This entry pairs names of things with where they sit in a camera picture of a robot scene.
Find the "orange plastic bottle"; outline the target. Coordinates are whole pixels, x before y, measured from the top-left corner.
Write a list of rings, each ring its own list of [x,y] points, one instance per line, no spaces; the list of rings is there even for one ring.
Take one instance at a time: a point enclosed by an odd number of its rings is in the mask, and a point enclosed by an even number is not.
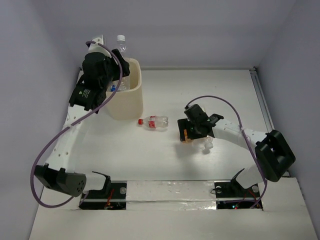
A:
[[[186,129],[183,130],[183,137],[184,137],[184,140],[182,141],[183,143],[192,143],[194,141],[194,139],[191,139],[188,137],[188,132]]]

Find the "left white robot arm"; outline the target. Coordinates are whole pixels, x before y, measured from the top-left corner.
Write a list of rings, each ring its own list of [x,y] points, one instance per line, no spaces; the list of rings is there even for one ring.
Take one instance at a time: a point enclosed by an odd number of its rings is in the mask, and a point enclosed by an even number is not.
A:
[[[38,179],[44,187],[71,197],[82,194],[87,183],[84,173],[76,172],[74,148],[80,144],[89,127],[88,117],[98,113],[116,94],[107,96],[107,88],[130,74],[130,65],[118,49],[97,50],[85,55],[82,75],[68,101],[67,117],[61,132],[46,146],[55,144],[44,164],[35,162],[30,173],[30,186]]]

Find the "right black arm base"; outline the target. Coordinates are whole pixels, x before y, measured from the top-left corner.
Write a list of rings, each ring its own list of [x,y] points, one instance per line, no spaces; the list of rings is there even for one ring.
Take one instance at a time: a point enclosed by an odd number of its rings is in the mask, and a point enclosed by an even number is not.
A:
[[[258,184],[248,189],[243,188],[236,177],[244,170],[240,170],[230,181],[214,183],[211,194],[215,195],[218,210],[249,209],[260,197]]]

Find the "blue cap blue label bottle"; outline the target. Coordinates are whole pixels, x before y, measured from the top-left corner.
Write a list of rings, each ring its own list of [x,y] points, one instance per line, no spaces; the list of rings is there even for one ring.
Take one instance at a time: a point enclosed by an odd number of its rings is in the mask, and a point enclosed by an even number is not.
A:
[[[110,90],[111,92],[113,92],[113,91],[115,91],[115,90],[116,90],[116,88],[117,88],[117,86],[113,84],[113,85],[110,87],[110,89],[109,89],[109,90]]]

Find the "clear unlabelled plastic bottle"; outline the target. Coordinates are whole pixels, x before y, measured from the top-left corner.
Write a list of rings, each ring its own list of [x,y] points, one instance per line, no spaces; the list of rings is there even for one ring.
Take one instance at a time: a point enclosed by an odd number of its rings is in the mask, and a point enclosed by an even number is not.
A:
[[[130,58],[127,51],[127,45],[126,45],[126,38],[124,35],[118,35],[117,36],[117,48],[119,52],[121,53],[122,57],[126,62],[130,62]],[[131,80],[130,76],[126,76],[122,78],[122,82],[119,87],[119,91],[128,91],[131,88]]]

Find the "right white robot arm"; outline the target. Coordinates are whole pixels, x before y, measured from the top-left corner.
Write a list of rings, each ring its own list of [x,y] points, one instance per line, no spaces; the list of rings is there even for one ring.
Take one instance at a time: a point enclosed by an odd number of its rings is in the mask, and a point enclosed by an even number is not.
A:
[[[197,104],[186,107],[184,113],[186,117],[177,121],[181,142],[211,137],[235,144],[253,155],[254,165],[241,169],[231,180],[230,190],[235,196],[242,196],[250,187],[264,181],[278,182],[296,161],[278,130],[261,132],[243,128],[219,114],[208,116]]]

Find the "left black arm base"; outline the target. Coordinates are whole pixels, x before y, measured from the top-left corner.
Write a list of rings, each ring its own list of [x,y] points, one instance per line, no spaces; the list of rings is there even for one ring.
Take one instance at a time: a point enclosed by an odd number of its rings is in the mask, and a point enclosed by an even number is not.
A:
[[[93,173],[104,176],[104,185],[100,190],[83,193],[78,207],[81,210],[126,210],[127,182],[112,181],[109,175]]]

